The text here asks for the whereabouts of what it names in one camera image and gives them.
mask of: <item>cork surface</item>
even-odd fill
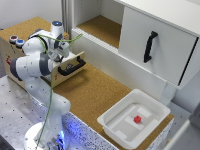
[[[27,40],[28,36],[38,28],[49,31],[50,23],[36,17],[0,31],[0,36],[8,42],[9,37],[14,34],[18,35],[19,38]],[[70,100],[70,111],[72,113],[108,139],[120,150],[123,150],[122,147],[104,133],[102,126],[97,122],[97,118],[131,92],[131,89],[87,63],[81,72],[55,87],[54,92]],[[169,115],[137,150],[146,149],[172,119],[173,115]]]
[[[122,26],[118,23],[115,23],[103,16],[97,16],[92,20],[78,25],[78,28],[116,48],[119,48]]]
[[[0,37],[9,42],[10,36],[17,35],[19,39],[27,41],[28,37],[32,33],[34,33],[36,29],[39,28],[46,31],[50,31],[51,24],[40,17],[35,17],[30,20],[21,22],[17,25],[6,28],[4,30],[1,30]]]

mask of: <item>black handle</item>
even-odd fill
[[[67,76],[73,73],[74,71],[78,70],[79,68],[83,67],[86,64],[86,62],[83,59],[81,59],[80,56],[77,57],[77,61],[79,62],[78,65],[67,70],[62,70],[61,67],[58,67],[58,72],[63,76]]]
[[[145,50],[145,54],[144,54],[144,63],[147,63],[152,58],[149,54],[151,51],[153,39],[157,36],[158,36],[158,33],[154,32],[154,31],[151,32],[151,35],[149,36],[149,39],[148,39],[147,45],[146,45],[146,50]]]

